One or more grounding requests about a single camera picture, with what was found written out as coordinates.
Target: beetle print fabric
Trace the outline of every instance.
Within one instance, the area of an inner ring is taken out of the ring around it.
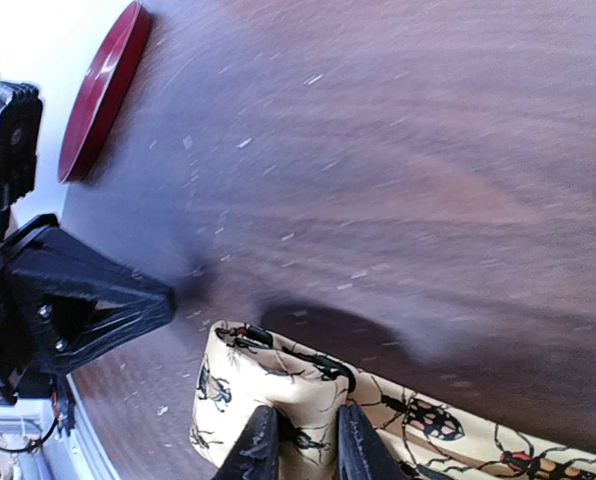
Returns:
[[[516,432],[244,323],[212,326],[190,441],[216,466],[258,405],[280,412],[280,478],[331,480],[341,405],[360,405],[405,478],[596,480],[596,455]]]

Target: black plastic bracket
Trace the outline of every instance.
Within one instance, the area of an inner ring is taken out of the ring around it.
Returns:
[[[406,477],[358,405],[338,411],[340,480],[402,480]]]
[[[0,245],[0,405],[54,398],[69,431],[66,375],[175,309],[170,287],[85,246],[55,216],[37,217]]]
[[[276,480],[278,440],[276,409],[256,407],[213,480]]]

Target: insect illustration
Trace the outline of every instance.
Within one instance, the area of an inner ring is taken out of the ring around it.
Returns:
[[[411,466],[405,462],[398,462],[398,466],[408,480],[454,480],[443,472],[437,472],[425,465]]]
[[[516,432],[519,438],[521,438],[527,444],[527,452],[519,451],[512,452],[503,447],[500,439],[498,438],[499,426],[496,425],[494,430],[494,443],[498,450],[500,450],[500,460],[494,460],[491,462],[483,463],[477,470],[483,470],[484,468],[491,465],[504,465],[508,467],[513,473],[509,475],[496,475],[498,478],[517,478],[523,475],[527,476],[530,480],[596,480],[596,474],[581,470],[574,467],[574,463],[596,463],[595,459],[587,458],[573,458],[565,463],[554,462],[549,460],[547,455],[551,452],[566,452],[569,450],[568,447],[553,447],[548,448],[540,455],[536,455],[534,446],[520,432]],[[449,467],[445,472],[456,470],[464,472],[469,467]]]
[[[249,350],[252,348],[270,349],[274,346],[274,338],[268,331],[255,325],[243,324],[238,328],[216,328],[216,336],[230,347]]]
[[[421,400],[417,398],[418,394],[416,392],[412,392],[409,398],[406,398],[404,388],[400,400],[390,397],[383,393],[376,379],[373,376],[371,378],[380,392],[380,401],[361,406],[369,407],[382,404],[396,412],[390,420],[382,425],[383,429],[387,428],[400,417],[403,417],[403,432],[404,427],[409,425],[416,430],[420,430],[427,439],[433,437],[438,440],[453,441],[465,436],[462,425],[456,417],[447,412],[446,407],[432,405],[425,400]]]
[[[315,428],[313,430],[321,430],[326,427],[327,426],[323,426]],[[294,424],[291,423],[291,420],[281,412],[278,412],[278,431],[280,433],[281,442],[291,442],[294,445],[294,447],[296,447],[296,450],[298,450],[300,456],[306,458],[307,460],[316,465],[320,463],[322,452],[329,450],[329,443],[322,441],[326,433],[320,440],[314,440],[302,428],[294,426]],[[318,462],[315,462],[311,458],[306,457],[302,453],[302,451],[304,450],[316,450],[318,452]]]
[[[339,361],[322,354],[310,355],[306,353],[294,352],[287,347],[282,347],[282,351],[289,355],[293,355],[300,360],[312,363],[318,369],[318,371],[320,371],[321,380],[331,381],[341,376],[347,377],[349,380],[348,392],[351,393],[356,389],[356,377],[354,376],[353,372],[349,369],[349,367],[340,363]]]
[[[189,440],[192,445],[200,447],[203,450],[209,450],[212,444],[222,445],[222,442],[215,440],[205,440],[204,435],[213,435],[214,432],[207,432],[205,430],[198,430],[198,426],[194,423],[189,432]]]
[[[229,382],[211,375],[207,359],[205,359],[200,369],[196,390],[199,392],[198,400],[211,400],[219,412],[225,411],[224,408],[220,407],[220,403],[226,407],[231,402]]]
[[[290,377],[292,383],[293,383],[294,377],[296,375],[300,376],[303,373],[305,373],[305,370],[300,370],[299,372],[289,372],[287,370],[287,367],[285,367],[284,363],[280,359],[280,357],[278,357],[277,360],[278,360],[278,363],[281,365],[280,368],[268,367],[266,365],[263,365],[262,363],[260,363],[260,368],[262,368],[265,372],[267,372],[266,373],[267,375],[273,375],[275,377]]]

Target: red disc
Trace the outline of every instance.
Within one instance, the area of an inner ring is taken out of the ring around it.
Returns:
[[[138,2],[122,12],[98,49],[69,117],[58,179],[87,176],[118,115],[147,44],[151,17]]]

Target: dark wood surface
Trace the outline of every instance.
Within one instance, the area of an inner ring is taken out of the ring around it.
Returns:
[[[222,319],[596,452],[596,2],[145,4],[64,214],[180,290],[76,375],[123,478],[210,476],[188,428]]]

